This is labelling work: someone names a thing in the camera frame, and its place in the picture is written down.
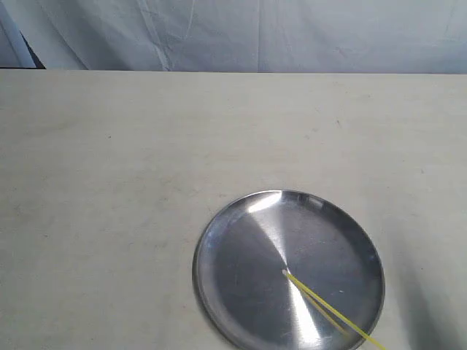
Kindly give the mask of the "yellow plastic stick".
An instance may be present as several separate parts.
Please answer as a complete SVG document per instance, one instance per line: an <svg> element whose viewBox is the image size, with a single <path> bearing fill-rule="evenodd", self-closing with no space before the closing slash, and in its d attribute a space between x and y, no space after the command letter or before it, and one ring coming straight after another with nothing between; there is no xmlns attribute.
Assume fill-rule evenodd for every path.
<svg viewBox="0 0 467 350"><path fill-rule="evenodd" d="M340 319L343 323L345 323L348 327L354 330L360 337L364 340L369 341L373 345L375 345L378 349L385 350L385 347L378 342L376 339L372 338L368 333L364 332L359 326L357 326L354 322L348 319L345 315L343 315L340 311L336 310L331 304L327 303L323 298L321 298L316 292L308 288L304 283L299 281L293 274L288 272L287 270L282 270L284 276L292 281L302 292L306 295L310 296L315 302L319 303L322 307L326 310L331 312L335 317Z"/></svg>

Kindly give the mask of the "round silver metal plate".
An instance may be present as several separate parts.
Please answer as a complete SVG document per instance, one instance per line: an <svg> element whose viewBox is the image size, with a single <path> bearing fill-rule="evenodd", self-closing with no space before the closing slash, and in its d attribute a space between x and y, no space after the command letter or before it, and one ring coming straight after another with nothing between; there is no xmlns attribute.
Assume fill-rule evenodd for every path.
<svg viewBox="0 0 467 350"><path fill-rule="evenodd" d="M193 256L205 319L239 349L372 349L287 279L287 270L369 335L385 278L364 229L329 201L294 190L246 195L221 209Z"/></svg>

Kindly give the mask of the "white backdrop cloth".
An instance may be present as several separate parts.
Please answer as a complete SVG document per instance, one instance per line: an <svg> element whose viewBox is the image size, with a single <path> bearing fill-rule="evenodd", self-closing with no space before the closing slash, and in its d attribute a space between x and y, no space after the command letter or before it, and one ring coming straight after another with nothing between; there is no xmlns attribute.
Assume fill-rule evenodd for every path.
<svg viewBox="0 0 467 350"><path fill-rule="evenodd" d="M464 1L3 1L49 69L466 72Z"/></svg>

